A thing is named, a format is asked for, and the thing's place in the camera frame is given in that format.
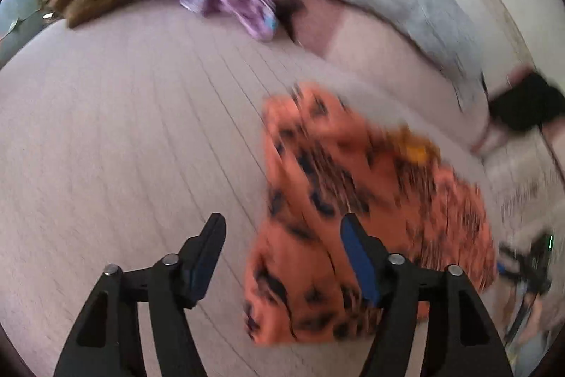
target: mattress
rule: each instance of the mattress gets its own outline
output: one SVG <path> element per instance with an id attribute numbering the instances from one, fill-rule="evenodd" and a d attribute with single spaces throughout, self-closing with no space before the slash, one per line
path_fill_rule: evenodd
<path id="1" fill-rule="evenodd" d="M 286 37 L 256 42 L 235 19 L 202 18 L 176 0 L 129 5 L 75 30 L 57 22 L 0 73 L 0 323 L 32 371 L 53 373 L 106 263 L 148 267 L 221 212 L 224 250 L 188 312 L 208 374 L 359 375 L 370 340 L 265 349 L 243 327 L 244 266 L 266 207 L 262 101 L 296 81 L 318 81 L 375 123 L 431 138 L 482 187 L 498 237 L 475 158 Z M 159 375 L 148 306 L 139 310 L 148 374 Z M 419 373 L 425 333 L 407 375 Z"/>

